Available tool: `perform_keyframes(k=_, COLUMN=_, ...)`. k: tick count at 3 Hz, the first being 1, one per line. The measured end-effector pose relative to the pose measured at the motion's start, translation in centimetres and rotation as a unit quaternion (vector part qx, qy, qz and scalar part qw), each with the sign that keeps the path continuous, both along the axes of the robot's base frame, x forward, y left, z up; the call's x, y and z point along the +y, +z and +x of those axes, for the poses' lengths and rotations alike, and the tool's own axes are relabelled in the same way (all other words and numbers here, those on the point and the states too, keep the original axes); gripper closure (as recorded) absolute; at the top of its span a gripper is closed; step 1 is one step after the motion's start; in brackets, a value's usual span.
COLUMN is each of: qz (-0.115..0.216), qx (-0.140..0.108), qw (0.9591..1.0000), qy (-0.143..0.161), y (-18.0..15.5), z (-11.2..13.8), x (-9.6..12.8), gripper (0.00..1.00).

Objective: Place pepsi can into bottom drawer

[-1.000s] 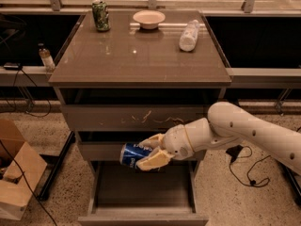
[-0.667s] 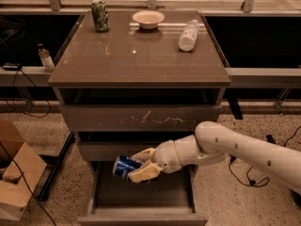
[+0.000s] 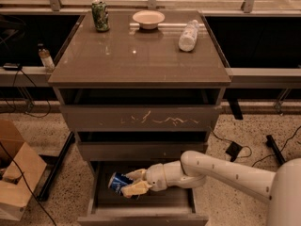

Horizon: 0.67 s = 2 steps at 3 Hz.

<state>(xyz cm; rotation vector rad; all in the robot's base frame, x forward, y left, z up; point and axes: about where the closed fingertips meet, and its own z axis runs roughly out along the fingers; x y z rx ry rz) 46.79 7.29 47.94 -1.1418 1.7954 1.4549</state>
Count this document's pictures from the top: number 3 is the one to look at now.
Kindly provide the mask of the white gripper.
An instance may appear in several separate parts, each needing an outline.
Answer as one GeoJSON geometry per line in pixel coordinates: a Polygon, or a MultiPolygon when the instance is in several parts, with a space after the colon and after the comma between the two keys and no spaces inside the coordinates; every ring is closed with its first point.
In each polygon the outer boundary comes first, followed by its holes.
{"type": "Polygon", "coordinates": [[[152,165],[147,170],[137,169],[126,173],[126,176],[134,180],[132,184],[124,186],[121,189],[123,196],[126,198],[146,194],[149,189],[152,191],[163,191],[167,189],[163,164],[152,165]]]}

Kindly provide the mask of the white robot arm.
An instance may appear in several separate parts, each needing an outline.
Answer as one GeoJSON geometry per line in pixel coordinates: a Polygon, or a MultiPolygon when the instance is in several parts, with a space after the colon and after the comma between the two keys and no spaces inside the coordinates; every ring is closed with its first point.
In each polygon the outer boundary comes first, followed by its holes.
{"type": "Polygon", "coordinates": [[[266,226],[301,226],[301,159],[284,163],[275,172],[186,151],[177,161],[129,172],[133,182],[121,193],[130,198],[171,186],[199,187],[207,176],[268,204],[266,226]]]}

